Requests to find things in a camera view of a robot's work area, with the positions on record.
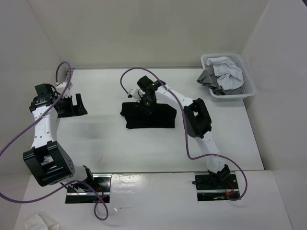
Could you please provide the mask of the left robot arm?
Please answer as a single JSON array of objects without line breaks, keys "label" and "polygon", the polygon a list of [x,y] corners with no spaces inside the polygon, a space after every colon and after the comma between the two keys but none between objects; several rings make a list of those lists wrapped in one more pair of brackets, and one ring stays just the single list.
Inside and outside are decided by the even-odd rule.
[{"label": "left robot arm", "polygon": [[75,189],[86,192],[95,187],[95,178],[85,166],[74,165],[71,157],[57,141],[57,130],[62,118],[86,115],[81,95],[77,93],[73,104],[70,88],[63,82],[57,86],[40,84],[35,87],[37,96],[29,110],[35,119],[34,141],[23,160],[40,186],[76,181]]}]

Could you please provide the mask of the black skirt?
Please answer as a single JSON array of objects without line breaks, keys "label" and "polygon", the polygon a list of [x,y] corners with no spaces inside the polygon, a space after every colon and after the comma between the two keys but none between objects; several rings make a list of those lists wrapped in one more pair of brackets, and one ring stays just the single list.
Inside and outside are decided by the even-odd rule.
[{"label": "black skirt", "polygon": [[127,129],[175,128],[176,109],[167,104],[157,104],[151,114],[137,106],[137,102],[124,102],[120,114],[126,120]]}]

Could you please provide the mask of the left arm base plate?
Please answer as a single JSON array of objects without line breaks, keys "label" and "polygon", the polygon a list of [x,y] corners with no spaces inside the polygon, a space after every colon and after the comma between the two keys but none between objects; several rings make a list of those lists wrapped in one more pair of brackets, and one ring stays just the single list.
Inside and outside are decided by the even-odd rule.
[{"label": "left arm base plate", "polygon": [[[94,174],[94,182],[90,186],[99,194],[105,203],[110,201],[111,175],[110,174]],[[91,204],[98,201],[99,198],[88,188],[83,190],[77,185],[69,185],[66,192],[66,204]]]}]

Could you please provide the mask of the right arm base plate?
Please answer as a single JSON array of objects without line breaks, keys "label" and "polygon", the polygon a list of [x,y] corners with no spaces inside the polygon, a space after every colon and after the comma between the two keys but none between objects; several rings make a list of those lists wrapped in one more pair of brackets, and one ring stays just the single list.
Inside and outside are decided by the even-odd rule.
[{"label": "right arm base plate", "polygon": [[214,185],[208,173],[195,173],[195,179],[192,184],[196,187],[198,201],[223,201],[237,199],[240,197],[240,191],[234,173],[221,184]]}]

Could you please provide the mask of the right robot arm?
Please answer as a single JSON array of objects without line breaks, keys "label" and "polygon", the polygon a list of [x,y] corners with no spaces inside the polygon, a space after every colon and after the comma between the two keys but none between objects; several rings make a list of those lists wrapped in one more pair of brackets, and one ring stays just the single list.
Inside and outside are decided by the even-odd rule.
[{"label": "right robot arm", "polygon": [[[172,90],[161,80],[152,81],[143,76],[137,81],[141,90],[138,103],[143,110],[150,113],[157,110],[157,101],[162,101],[182,114],[185,130],[187,156],[190,160],[204,158],[209,173],[209,184],[213,188],[221,188],[226,184],[230,169],[222,157],[212,134],[212,119],[203,99],[191,99]],[[192,157],[189,152],[188,137],[194,138],[202,155]]]}]

